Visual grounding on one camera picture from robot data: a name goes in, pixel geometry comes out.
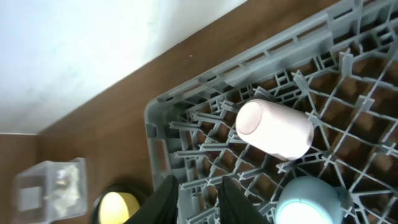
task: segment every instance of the brown wooden surface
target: brown wooden surface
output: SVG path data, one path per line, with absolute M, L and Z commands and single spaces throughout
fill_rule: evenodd
M 0 223 L 11 223 L 16 174 L 37 161 L 37 136 L 0 134 Z
M 120 178 L 132 179 L 150 194 L 147 102 L 335 2 L 244 3 L 42 132 L 40 160 L 86 158 L 89 212 L 99 193 Z M 60 223 L 72 222 L 88 223 L 88 215 Z

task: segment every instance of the light blue cup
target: light blue cup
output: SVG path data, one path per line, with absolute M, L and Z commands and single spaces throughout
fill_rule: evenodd
M 291 180 L 279 197 L 276 224 L 340 224 L 341 202 L 336 190 L 315 177 Z

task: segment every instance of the dish rack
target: dish rack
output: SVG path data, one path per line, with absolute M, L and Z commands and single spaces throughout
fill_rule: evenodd
M 397 33 L 398 1 L 340 1 L 150 101 L 154 188 L 177 177 L 178 222 L 219 223 L 227 175 L 274 223 L 284 186 L 310 175 L 339 192 L 345 223 L 397 223 Z M 306 155 L 284 162 L 240 140 L 236 113 L 253 98 L 308 116 Z

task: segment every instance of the white cup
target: white cup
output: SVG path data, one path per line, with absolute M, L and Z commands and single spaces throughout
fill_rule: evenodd
M 313 140 L 313 126 L 304 113 L 260 99 L 239 110 L 236 132 L 243 141 L 284 161 L 302 157 Z

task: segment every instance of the yellow lid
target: yellow lid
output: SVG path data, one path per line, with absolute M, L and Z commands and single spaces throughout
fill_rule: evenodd
M 122 192 L 107 193 L 99 205 L 101 224 L 123 224 L 140 208 L 132 194 Z

